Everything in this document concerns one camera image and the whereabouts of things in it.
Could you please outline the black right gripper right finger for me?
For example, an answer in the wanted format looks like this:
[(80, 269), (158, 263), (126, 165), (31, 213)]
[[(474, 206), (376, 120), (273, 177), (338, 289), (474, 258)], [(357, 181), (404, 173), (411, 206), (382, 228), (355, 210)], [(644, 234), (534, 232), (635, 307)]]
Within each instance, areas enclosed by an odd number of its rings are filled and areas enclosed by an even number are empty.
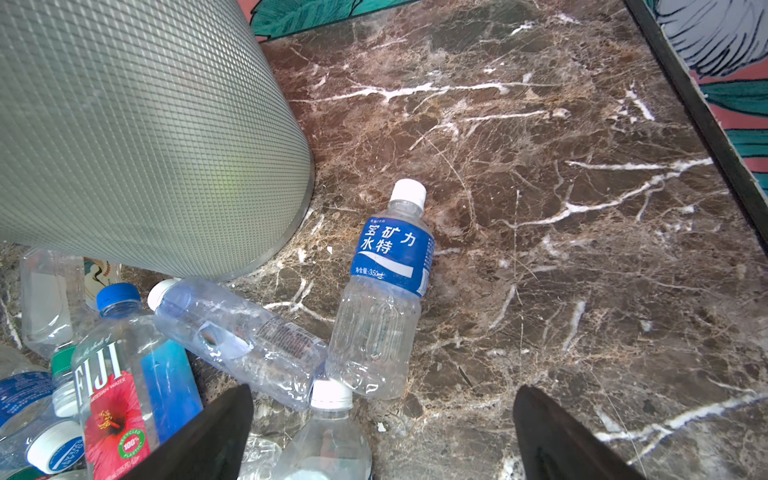
[(536, 387), (519, 388), (513, 421), (528, 479), (644, 478)]

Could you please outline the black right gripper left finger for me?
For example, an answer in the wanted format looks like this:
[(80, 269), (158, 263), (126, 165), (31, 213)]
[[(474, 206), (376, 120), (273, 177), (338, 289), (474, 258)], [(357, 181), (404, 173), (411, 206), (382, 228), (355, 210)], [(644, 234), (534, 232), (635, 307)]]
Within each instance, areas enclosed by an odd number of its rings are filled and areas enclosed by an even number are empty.
[(126, 479), (236, 479), (253, 418), (251, 390), (233, 387), (130, 470)]

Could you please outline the Fiji water bottle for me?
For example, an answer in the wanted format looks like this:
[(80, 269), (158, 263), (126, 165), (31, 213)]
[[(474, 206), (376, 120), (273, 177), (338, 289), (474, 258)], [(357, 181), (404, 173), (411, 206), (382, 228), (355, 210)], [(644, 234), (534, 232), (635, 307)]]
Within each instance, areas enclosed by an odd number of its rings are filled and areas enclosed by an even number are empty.
[(159, 332), (134, 285), (102, 289), (97, 306), (72, 371), (89, 475), (119, 479), (203, 406), (186, 350)]

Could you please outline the red green label bottle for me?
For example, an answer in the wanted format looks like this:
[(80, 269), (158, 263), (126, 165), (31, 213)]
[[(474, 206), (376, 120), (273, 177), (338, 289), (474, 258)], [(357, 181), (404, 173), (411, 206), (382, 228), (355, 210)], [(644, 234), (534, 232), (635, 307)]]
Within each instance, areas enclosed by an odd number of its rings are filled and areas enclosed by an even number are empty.
[(64, 347), (57, 351), (51, 359), (51, 375), (54, 384), (52, 405), (59, 418), (70, 418), (77, 415), (77, 391), (72, 371), (72, 357), (75, 345)]

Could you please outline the blue label Chinese water bottle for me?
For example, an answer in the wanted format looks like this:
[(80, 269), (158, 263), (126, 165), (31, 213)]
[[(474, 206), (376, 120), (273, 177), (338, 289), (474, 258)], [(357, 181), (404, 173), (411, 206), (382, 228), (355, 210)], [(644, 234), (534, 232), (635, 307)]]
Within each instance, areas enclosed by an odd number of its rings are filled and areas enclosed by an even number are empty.
[(423, 220), (427, 192), (401, 179), (388, 206), (359, 235), (326, 361), (327, 375), (356, 394), (400, 398), (406, 389), (435, 239)]

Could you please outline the small blue label bottle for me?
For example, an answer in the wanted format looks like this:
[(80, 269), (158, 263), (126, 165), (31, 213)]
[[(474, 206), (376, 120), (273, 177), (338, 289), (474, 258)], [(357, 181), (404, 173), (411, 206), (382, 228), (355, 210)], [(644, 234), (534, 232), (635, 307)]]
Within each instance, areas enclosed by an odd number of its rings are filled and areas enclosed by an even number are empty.
[(56, 414), (49, 373), (28, 370), (1, 379), (1, 477), (26, 468), (57, 475), (85, 453), (79, 424)]

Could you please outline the clear square green-label bottle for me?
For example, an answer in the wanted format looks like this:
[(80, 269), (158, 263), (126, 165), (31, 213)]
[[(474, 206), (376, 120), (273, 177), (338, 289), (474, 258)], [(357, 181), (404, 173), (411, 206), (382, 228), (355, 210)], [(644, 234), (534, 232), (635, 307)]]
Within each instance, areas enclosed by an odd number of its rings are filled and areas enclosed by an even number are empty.
[(34, 248), (21, 257), (20, 280), (23, 343), (51, 359), (95, 324), (96, 297), (122, 281), (122, 265)]

